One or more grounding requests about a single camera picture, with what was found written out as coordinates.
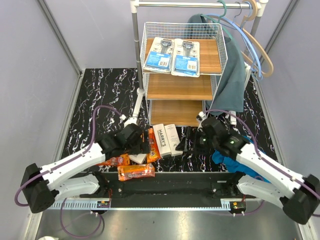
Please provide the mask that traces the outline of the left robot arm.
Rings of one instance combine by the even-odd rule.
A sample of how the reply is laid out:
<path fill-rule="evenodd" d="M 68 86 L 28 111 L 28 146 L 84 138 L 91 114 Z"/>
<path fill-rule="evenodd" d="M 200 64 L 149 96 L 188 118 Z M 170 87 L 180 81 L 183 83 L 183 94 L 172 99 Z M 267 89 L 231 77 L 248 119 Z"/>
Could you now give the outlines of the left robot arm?
<path fill-rule="evenodd" d="M 123 154 L 146 153 L 148 132 L 136 124 L 95 137 L 84 150 L 57 162 L 26 167 L 20 186 L 33 214 L 50 208 L 56 201 L 71 197 L 104 198 L 109 184 L 100 173 L 80 172 Z"/>

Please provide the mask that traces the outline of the orange razor bag front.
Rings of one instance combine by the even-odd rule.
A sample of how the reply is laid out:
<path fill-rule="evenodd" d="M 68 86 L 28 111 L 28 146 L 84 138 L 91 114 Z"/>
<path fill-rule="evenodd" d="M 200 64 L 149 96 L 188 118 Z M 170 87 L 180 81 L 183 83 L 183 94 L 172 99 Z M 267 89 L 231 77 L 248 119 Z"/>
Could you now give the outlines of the orange razor bag front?
<path fill-rule="evenodd" d="M 155 168 L 151 163 L 118 166 L 117 172 L 118 180 L 122 182 L 131 179 L 155 177 Z"/>

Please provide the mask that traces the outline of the orange razor bag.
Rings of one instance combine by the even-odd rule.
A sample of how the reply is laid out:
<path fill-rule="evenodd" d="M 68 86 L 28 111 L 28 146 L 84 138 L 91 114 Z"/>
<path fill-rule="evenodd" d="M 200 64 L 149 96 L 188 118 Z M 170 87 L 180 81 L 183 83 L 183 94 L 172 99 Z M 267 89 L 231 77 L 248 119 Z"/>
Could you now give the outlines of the orange razor bag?
<path fill-rule="evenodd" d="M 157 146 L 154 129 L 148 130 L 150 152 L 146 155 L 146 162 L 153 163 L 161 159 L 161 155 Z"/>
<path fill-rule="evenodd" d="M 102 163 L 98 163 L 97 166 L 110 166 L 110 167 L 119 167 L 119 166 L 129 166 L 130 158 L 128 154 L 122 154 L 118 157 L 112 157 Z"/>
<path fill-rule="evenodd" d="M 155 177 L 155 168 L 151 163 L 118 166 L 117 172 L 118 180 L 122 182 L 131 179 Z"/>

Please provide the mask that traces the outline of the blue razor blister pack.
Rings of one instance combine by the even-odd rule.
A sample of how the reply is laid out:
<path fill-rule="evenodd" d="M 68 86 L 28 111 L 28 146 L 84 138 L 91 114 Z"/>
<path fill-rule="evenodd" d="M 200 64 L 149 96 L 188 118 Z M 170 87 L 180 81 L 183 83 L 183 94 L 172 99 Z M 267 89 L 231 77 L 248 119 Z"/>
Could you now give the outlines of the blue razor blister pack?
<path fill-rule="evenodd" d="M 174 39 L 171 74 L 192 78 L 200 76 L 200 43 L 198 41 Z"/>

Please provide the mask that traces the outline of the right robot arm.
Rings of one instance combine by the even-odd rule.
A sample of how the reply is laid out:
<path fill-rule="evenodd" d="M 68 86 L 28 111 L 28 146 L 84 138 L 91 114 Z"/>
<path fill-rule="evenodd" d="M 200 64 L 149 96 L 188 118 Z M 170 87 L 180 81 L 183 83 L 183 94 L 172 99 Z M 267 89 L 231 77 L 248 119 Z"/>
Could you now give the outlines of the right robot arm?
<path fill-rule="evenodd" d="M 305 225 L 320 205 L 320 180 L 316 176 L 286 168 L 215 117 L 200 118 L 199 126 L 181 139 L 176 150 L 202 155 L 219 152 L 232 164 L 253 170 L 262 179 L 236 170 L 233 182 L 227 185 L 228 195 L 235 199 L 250 195 L 272 203 L 298 224 Z"/>

